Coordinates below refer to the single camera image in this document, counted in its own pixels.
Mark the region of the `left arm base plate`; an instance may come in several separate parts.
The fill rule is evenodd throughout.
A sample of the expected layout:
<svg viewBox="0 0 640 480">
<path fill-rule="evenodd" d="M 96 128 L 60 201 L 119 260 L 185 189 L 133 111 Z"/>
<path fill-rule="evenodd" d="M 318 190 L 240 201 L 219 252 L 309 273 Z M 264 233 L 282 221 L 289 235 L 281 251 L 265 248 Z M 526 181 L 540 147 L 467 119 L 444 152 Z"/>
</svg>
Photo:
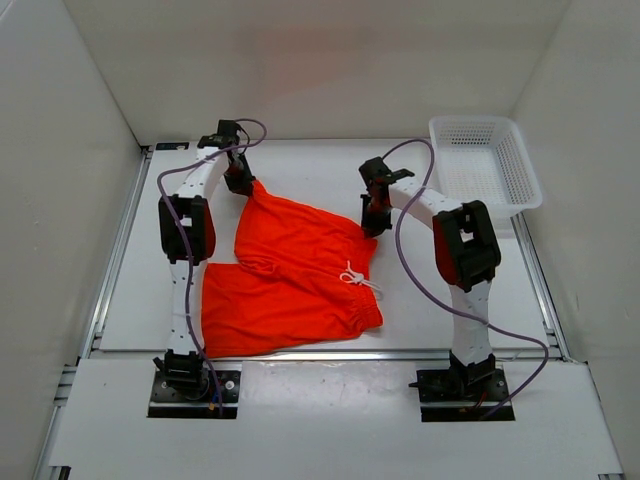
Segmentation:
<svg viewBox="0 0 640 480">
<path fill-rule="evenodd" d="M 157 370 L 151 387 L 147 417 L 152 419 L 210 419 L 234 420 L 237 418 L 240 393 L 241 369 L 217 370 L 221 396 L 215 390 L 209 374 L 204 375 L 204 384 L 193 392 L 176 390 Z"/>
</svg>

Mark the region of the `orange shorts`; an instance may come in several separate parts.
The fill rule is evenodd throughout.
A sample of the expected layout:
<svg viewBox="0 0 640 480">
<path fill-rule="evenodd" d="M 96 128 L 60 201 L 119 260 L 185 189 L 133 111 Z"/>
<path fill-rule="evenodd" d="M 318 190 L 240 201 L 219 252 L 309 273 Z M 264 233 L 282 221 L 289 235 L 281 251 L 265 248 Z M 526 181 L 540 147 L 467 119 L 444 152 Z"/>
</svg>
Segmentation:
<svg viewBox="0 0 640 480">
<path fill-rule="evenodd" d="M 212 358 L 359 337 L 383 324 L 369 267 L 377 242 L 354 221 L 274 196 L 259 182 L 233 263 L 211 263 L 201 325 Z"/>
</svg>

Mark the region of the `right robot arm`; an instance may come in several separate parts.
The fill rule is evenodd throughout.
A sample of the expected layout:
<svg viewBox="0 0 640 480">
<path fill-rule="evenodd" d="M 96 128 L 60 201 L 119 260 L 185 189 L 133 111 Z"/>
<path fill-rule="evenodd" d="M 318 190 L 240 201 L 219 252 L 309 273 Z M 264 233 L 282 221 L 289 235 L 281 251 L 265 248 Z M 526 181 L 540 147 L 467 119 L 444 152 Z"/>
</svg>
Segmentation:
<svg viewBox="0 0 640 480">
<path fill-rule="evenodd" d="M 449 387 L 460 399 L 480 393 L 495 370 L 488 335 L 488 297 L 501 252 L 488 209 L 479 200 L 464 203 L 418 185 L 407 169 L 390 170 L 375 158 L 359 167 L 361 228 L 367 237 L 391 228 L 392 211 L 401 210 L 433 232 L 437 270 L 449 285 L 454 336 Z"/>
</svg>

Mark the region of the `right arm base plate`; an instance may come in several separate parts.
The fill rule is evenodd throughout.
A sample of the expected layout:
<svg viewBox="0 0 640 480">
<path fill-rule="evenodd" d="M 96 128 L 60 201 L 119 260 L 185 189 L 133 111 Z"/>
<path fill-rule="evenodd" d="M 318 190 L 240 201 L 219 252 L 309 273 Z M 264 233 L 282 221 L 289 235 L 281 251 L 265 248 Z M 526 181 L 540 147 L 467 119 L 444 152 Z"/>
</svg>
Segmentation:
<svg viewBox="0 0 640 480">
<path fill-rule="evenodd" d="M 515 420 L 504 370 L 468 387 L 449 370 L 423 369 L 408 384 L 418 392 L 423 423 L 508 422 Z"/>
</svg>

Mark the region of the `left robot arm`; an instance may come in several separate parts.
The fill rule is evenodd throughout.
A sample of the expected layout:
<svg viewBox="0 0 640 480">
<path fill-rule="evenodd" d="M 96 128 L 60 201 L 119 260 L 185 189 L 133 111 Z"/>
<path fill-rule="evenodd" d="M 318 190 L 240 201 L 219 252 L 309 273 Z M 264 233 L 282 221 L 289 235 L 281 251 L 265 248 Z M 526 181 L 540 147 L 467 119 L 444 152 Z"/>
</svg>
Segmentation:
<svg viewBox="0 0 640 480">
<path fill-rule="evenodd" d="M 166 170 L 156 180 L 160 242 L 173 286 L 171 333 L 157 365 L 166 384 L 188 400 L 220 396 L 201 324 L 204 274 L 216 246 L 209 199 L 220 181 L 233 193 L 252 193 L 254 176 L 237 133 L 202 137 L 193 164 Z"/>
</svg>

